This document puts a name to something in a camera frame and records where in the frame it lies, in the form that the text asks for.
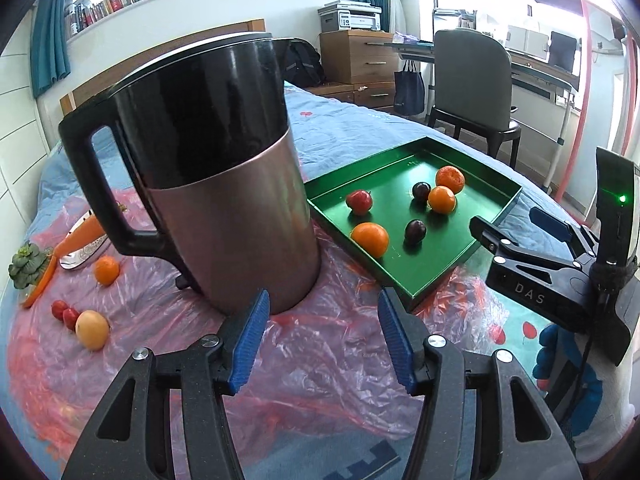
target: tray rim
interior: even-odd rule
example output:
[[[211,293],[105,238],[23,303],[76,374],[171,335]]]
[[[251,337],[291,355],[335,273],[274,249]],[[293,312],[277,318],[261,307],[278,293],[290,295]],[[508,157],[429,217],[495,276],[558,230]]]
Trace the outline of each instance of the tray rim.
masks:
[[[456,266],[466,261],[471,256],[471,254],[473,254],[478,249],[478,247],[480,246],[480,243],[476,240],[471,242],[465,249],[463,249],[458,254],[457,258],[452,262],[452,264],[449,267],[447,267],[447,269],[444,269],[435,279],[431,280],[429,283],[426,283],[418,292],[416,292],[415,294],[411,294],[408,290],[404,288],[404,286],[401,285],[401,283],[395,280],[384,267],[382,267],[379,261],[377,261],[375,258],[370,256],[369,253],[367,253],[358,244],[354,243],[345,233],[340,231],[340,229],[337,228],[333,224],[333,222],[327,216],[324,215],[322,210],[320,210],[314,204],[313,200],[325,195],[328,192],[332,192],[337,187],[345,186],[347,184],[350,184],[351,182],[354,182],[355,180],[366,177],[367,175],[373,173],[374,171],[383,170],[384,168],[391,166],[392,164],[397,164],[398,162],[401,162],[402,160],[405,160],[410,156],[414,156],[415,153],[420,151],[427,150],[433,155],[436,155],[437,157],[451,164],[451,162],[447,160],[446,154],[442,155],[441,153],[434,153],[432,150],[429,149],[429,145],[432,145],[432,146],[437,145],[438,147],[443,148],[446,152],[455,152],[456,156],[462,156],[463,158],[466,158],[468,161],[471,161],[472,166],[480,165],[483,171],[489,171],[494,175],[497,175],[500,179],[506,180],[511,184],[513,184],[514,193],[513,195],[511,195],[506,205],[501,209],[501,211],[498,213],[498,215],[495,218],[487,219],[487,220],[491,222],[500,223],[505,218],[505,216],[509,214],[511,209],[515,206],[515,203],[517,202],[520,196],[520,193],[522,192],[522,186],[519,183],[512,180],[510,177],[500,173],[498,170],[495,170],[494,168],[491,168],[490,166],[485,165],[484,163],[477,160],[476,158],[473,158],[467,153],[461,152],[460,150],[457,150],[453,146],[449,146],[443,142],[440,142],[437,139],[434,139],[433,137],[428,137],[428,136],[421,137],[420,139],[412,140],[411,142],[407,142],[405,144],[400,144],[399,146],[388,148],[387,150],[383,150],[382,152],[374,153],[372,155],[369,155],[364,158],[361,158],[360,160],[351,162],[350,164],[347,164],[340,168],[336,168],[335,170],[329,171],[328,173],[322,174],[318,177],[315,177],[305,182],[305,191],[307,193],[306,201],[309,205],[309,209],[310,209],[313,220],[318,222],[320,227],[327,232],[327,234],[332,238],[332,240],[334,240],[334,242],[338,246],[340,246],[341,249],[343,249],[351,258],[353,258],[357,263],[359,263],[367,272],[369,272],[381,286],[392,286],[398,293],[398,296],[400,297],[402,304],[404,305],[405,309],[408,312],[412,311],[416,306],[418,306],[418,304],[420,304],[420,302],[424,298],[426,298],[438,286],[438,284],[442,281],[442,279],[444,279],[444,277],[446,277]],[[407,150],[408,153],[406,154],[406,156],[399,157],[393,162],[390,162],[388,164],[385,164],[383,166],[376,168],[374,171],[363,173],[356,178],[352,178],[351,180],[344,181],[339,186],[334,186],[331,189],[322,190],[321,192],[315,193],[312,198],[309,197],[309,190],[313,186],[317,186],[318,181],[326,180],[336,172],[348,171],[348,168],[351,166],[365,164],[366,161],[370,159],[383,158],[389,152],[393,152],[396,150]],[[481,178],[473,170],[468,170],[467,168],[463,168],[463,171],[466,174],[471,174],[477,179],[481,180],[487,186],[490,186],[491,188],[495,189],[501,195],[507,198],[510,196],[510,193],[507,193],[502,189],[499,189],[493,186],[492,184],[487,182],[484,178]]]

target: glove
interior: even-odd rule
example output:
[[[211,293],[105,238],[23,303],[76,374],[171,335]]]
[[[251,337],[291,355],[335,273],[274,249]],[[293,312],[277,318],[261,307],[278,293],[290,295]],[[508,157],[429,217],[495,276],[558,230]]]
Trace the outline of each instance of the glove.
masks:
[[[548,380],[556,358],[556,346],[577,368],[587,336],[550,325],[540,333],[542,349],[538,352],[533,376]],[[588,464],[607,454],[626,434],[634,421],[635,408],[629,403],[631,389],[632,348],[615,366],[595,346],[591,347],[582,376],[582,397],[571,416],[575,457]]]

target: bed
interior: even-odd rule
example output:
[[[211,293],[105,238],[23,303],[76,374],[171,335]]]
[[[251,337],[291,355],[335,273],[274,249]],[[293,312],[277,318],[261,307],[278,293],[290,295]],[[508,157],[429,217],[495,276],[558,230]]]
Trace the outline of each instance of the bed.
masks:
[[[559,219],[572,221],[570,217],[529,180],[501,162],[403,118],[314,96],[288,84],[285,94],[305,179],[419,137],[434,137],[522,185],[516,205],[501,224],[512,239],[532,250],[570,256],[564,245],[530,223],[529,210],[537,205]],[[127,219],[140,228],[149,228],[150,221],[131,188],[108,130],[94,136],[94,148],[116,197],[130,207]],[[38,213],[27,238],[54,243],[85,210],[78,182],[58,145],[42,173]],[[380,475],[377,478],[399,478],[410,451],[420,400],[408,397],[396,383],[375,313],[376,283],[324,233],[316,233],[323,257],[316,288],[304,304],[270,325],[250,382],[239,396],[226,403],[245,475],[249,479],[358,479],[365,478],[367,468],[374,467]],[[449,288],[441,287],[429,300],[430,310],[423,313],[425,322],[437,321],[434,304],[456,303],[462,298],[456,294],[466,287],[462,290],[464,297],[482,303],[484,310],[477,314],[483,323],[490,324],[480,336],[475,334],[466,348],[476,345],[472,349],[491,352],[500,344],[513,351],[530,372],[539,348],[536,334],[547,322],[483,288],[481,279],[489,263],[487,251],[476,251],[449,277]],[[102,308],[110,302],[119,305],[110,322],[122,329],[112,330],[113,348],[108,350],[108,345],[104,354],[83,354],[72,338],[63,335],[64,328],[53,328],[54,320],[48,312],[52,296],[47,296],[48,291],[30,311],[20,310],[13,289],[4,295],[0,307],[0,376],[7,380],[0,381],[0,406],[23,446],[50,479],[60,478],[92,407],[132,348],[146,345],[156,352],[181,349],[199,335],[215,330],[222,320],[191,291],[172,288],[177,271],[171,265],[137,257],[128,258],[126,265],[131,280],[145,282],[153,290],[149,296],[141,296],[140,285],[135,288],[125,284],[95,300]],[[78,288],[76,294],[92,297],[92,290],[83,288],[88,273],[84,270],[77,274],[73,283]],[[71,287],[72,282],[65,285],[68,278],[64,276],[54,279],[58,280],[57,286],[56,282],[52,284],[54,291]],[[340,297],[334,293],[336,280],[348,290]],[[134,289],[138,291],[136,297],[129,297],[128,292]],[[123,321],[127,319],[136,321],[127,325]],[[474,319],[469,314],[452,330],[460,336],[471,334]],[[148,328],[136,333],[141,326],[153,326],[154,334],[148,334]],[[287,355],[280,351],[284,347]],[[174,397],[172,405],[178,402]],[[176,474],[188,478],[180,429],[177,413],[172,417],[172,434],[180,449],[174,451]],[[464,478],[464,469],[459,468],[460,478]]]

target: chair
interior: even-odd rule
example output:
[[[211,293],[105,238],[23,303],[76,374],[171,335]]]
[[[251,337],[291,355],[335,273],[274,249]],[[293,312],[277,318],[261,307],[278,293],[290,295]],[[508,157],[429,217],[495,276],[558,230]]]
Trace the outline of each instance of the chair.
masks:
[[[433,40],[435,101],[427,126],[436,120],[484,137],[487,155],[496,158],[511,140],[515,168],[522,127],[511,119],[511,57],[493,38],[471,28],[439,30]]]

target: transparent plastic wrap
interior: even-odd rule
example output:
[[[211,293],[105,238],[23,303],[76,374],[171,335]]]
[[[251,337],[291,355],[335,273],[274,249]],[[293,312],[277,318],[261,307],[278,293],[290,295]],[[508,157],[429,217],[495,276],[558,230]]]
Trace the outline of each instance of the transparent plastic wrap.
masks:
[[[124,215],[138,229],[151,229],[133,190],[116,192]],[[87,210],[71,197],[60,215],[31,241],[50,247]],[[241,463],[268,455],[276,432],[327,435],[361,428],[388,438],[415,431],[421,402],[396,381],[380,329],[380,287],[325,232],[316,228],[322,268],[309,295],[293,309],[272,316],[247,385],[226,397],[226,412]],[[183,349],[222,322],[191,290],[177,290],[177,271],[156,258],[119,255],[108,245],[121,273],[105,288],[92,266],[56,270],[29,310],[16,306],[8,345],[12,396],[36,436],[64,462],[92,410],[130,353],[147,346],[155,353]],[[103,314],[111,334],[102,351],[89,352],[50,312],[64,300],[82,312]],[[491,352],[492,330],[507,318],[482,280],[462,268],[447,276],[415,313],[433,333],[461,348]],[[178,478],[188,478],[179,394],[171,395],[172,438]]]

